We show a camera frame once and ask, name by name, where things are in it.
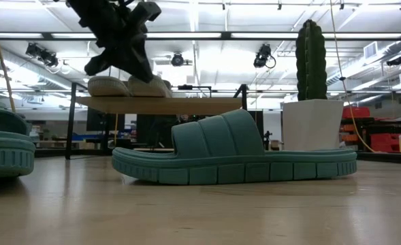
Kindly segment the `white plant pot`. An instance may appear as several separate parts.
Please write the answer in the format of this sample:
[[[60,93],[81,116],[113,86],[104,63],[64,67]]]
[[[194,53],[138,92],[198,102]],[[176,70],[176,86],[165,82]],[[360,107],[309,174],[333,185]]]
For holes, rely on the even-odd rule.
[[[311,99],[283,106],[285,150],[311,151],[339,148],[343,101]]]

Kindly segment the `white air vent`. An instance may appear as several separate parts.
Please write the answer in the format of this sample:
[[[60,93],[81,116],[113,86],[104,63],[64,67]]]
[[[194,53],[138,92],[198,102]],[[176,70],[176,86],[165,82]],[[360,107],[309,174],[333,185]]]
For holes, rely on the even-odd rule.
[[[378,42],[372,42],[364,47],[364,58],[371,59],[377,56],[379,52]]]

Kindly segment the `red storage bin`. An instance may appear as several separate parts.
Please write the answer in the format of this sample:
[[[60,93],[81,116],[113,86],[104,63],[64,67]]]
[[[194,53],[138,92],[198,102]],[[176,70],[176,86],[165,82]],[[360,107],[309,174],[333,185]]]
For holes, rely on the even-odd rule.
[[[343,108],[342,119],[370,118],[368,107],[347,106]]]

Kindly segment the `wooden shelf black frame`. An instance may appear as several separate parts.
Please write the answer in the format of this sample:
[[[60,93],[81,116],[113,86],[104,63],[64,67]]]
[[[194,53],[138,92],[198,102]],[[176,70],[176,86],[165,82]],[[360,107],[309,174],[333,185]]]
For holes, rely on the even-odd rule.
[[[71,85],[71,102],[67,128],[65,158],[71,159],[72,137],[74,127],[75,104],[108,114],[197,114],[215,115],[236,110],[247,109],[246,84],[240,85],[232,98],[163,98],[163,97],[76,97],[78,83]]]

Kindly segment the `grey rubber slide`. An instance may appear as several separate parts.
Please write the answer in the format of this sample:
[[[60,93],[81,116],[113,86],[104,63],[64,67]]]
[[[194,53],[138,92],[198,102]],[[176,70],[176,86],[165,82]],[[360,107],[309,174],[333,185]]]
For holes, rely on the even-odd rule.
[[[92,97],[128,97],[129,90],[118,78],[95,76],[88,81],[88,91]]]
[[[132,97],[172,97],[171,84],[159,76],[153,76],[150,82],[131,76],[124,84]]]

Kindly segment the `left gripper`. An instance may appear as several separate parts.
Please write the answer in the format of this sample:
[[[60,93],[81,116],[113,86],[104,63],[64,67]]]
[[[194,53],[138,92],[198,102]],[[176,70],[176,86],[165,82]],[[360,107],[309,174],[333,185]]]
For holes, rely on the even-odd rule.
[[[128,5],[134,1],[66,0],[66,4],[79,16],[79,25],[91,30],[100,48],[113,49],[144,40],[148,32],[146,22],[154,21],[161,14],[161,8],[152,1],[141,1],[130,9]],[[153,79],[144,46],[130,47],[127,56],[115,50],[105,50],[92,57],[84,66],[84,71],[94,76],[111,66],[145,83]]]

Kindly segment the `black table frame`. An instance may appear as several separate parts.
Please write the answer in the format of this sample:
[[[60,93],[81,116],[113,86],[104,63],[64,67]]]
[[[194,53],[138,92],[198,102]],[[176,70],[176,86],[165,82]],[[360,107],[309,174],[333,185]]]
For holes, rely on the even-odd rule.
[[[35,151],[36,158],[43,157],[64,157],[66,150],[59,149],[37,149]],[[70,151],[70,156],[76,155],[91,155],[91,156],[110,156],[112,150],[81,150],[73,149]],[[401,164],[401,153],[386,153],[386,152],[357,152],[357,159],[362,161],[399,163]]]

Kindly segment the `teal rubber slide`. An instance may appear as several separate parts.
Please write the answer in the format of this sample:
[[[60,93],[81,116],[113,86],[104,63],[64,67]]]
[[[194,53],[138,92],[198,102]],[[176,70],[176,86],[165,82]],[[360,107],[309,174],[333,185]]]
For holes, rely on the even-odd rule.
[[[0,178],[26,176],[34,169],[35,144],[30,126],[0,102]]]
[[[333,178],[357,170],[351,149],[267,151],[253,117],[243,109],[171,129],[173,152],[112,151],[113,168],[161,184],[241,184]]]

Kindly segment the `red crates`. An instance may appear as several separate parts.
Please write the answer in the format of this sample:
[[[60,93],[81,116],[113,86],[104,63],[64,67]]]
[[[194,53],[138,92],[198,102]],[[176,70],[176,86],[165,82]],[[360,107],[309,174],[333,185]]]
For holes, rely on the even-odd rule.
[[[376,152],[399,153],[399,137],[398,133],[373,133],[370,135],[370,146]]]

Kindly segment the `green cactus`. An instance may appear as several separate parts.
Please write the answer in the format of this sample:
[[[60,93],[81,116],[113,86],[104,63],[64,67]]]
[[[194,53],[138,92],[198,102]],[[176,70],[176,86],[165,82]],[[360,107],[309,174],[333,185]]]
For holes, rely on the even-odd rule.
[[[295,41],[298,101],[327,99],[325,38],[313,20],[304,22]]]

